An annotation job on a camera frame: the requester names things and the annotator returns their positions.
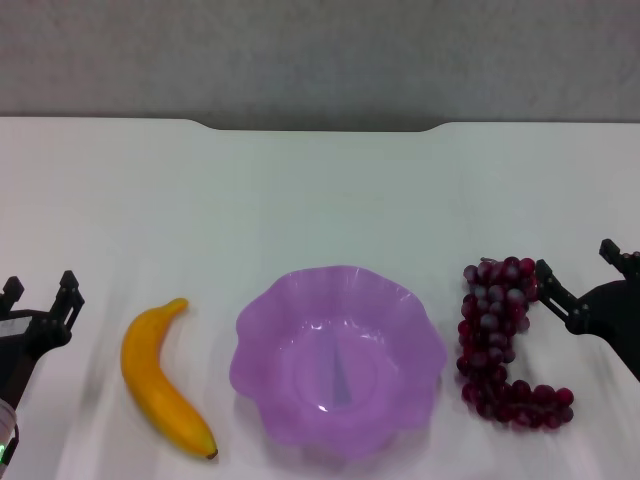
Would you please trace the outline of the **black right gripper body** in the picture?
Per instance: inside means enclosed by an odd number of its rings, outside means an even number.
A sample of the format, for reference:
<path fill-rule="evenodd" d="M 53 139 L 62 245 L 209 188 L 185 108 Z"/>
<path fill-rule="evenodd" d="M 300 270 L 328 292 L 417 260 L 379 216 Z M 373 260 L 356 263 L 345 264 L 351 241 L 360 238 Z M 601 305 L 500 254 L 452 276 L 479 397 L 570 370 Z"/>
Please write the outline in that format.
<path fill-rule="evenodd" d="M 618 280 L 597 286 L 568 308 L 565 320 L 573 335 L 604 340 L 639 379 L 639 283 Z"/>

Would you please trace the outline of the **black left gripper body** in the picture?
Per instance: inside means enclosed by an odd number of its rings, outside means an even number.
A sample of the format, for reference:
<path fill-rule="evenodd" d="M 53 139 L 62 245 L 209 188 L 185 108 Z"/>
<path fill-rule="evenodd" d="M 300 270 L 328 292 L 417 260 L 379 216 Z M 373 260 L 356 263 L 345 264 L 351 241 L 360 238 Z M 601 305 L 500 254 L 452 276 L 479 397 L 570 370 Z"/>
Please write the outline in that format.
<path fill-rule="evenodd" d="M 38 361 L 70 341 L 63 320 L 19 310 L 1 319 L 1 399 L 17 408 Z"/>

